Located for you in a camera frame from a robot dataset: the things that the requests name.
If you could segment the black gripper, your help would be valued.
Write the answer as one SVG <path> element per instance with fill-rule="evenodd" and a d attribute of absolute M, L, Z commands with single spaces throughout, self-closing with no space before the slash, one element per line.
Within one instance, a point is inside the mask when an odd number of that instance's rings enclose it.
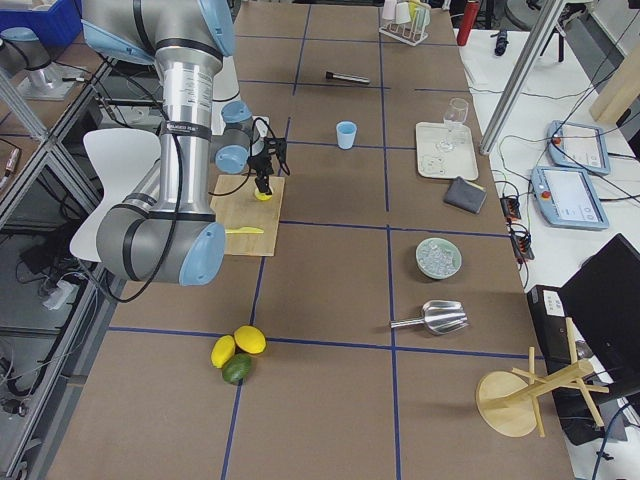
<path fill-rule="evenodd" d="M 273 166 L 269 155 L 256 155 L 248 159 L 249 167 L 256 172 L 255 184 L 264 195 L 272 195 L 269 176 L 273 174 Z"/>

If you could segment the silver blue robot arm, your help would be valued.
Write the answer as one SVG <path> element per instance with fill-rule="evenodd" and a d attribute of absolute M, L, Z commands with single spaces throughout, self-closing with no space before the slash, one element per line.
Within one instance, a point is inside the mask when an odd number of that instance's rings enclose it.
<path fill-rule="evenodd" d="M 98 260 L 127 280 L 205 285 L 226 242 L 209 167 L 237 174 L 267 155 L 239 95 L 232 10 L 225 1 L 85 1 L 82 23 L 92 49 L 154 66 L 163 86 L 159 159 L 100 221 Z"/>

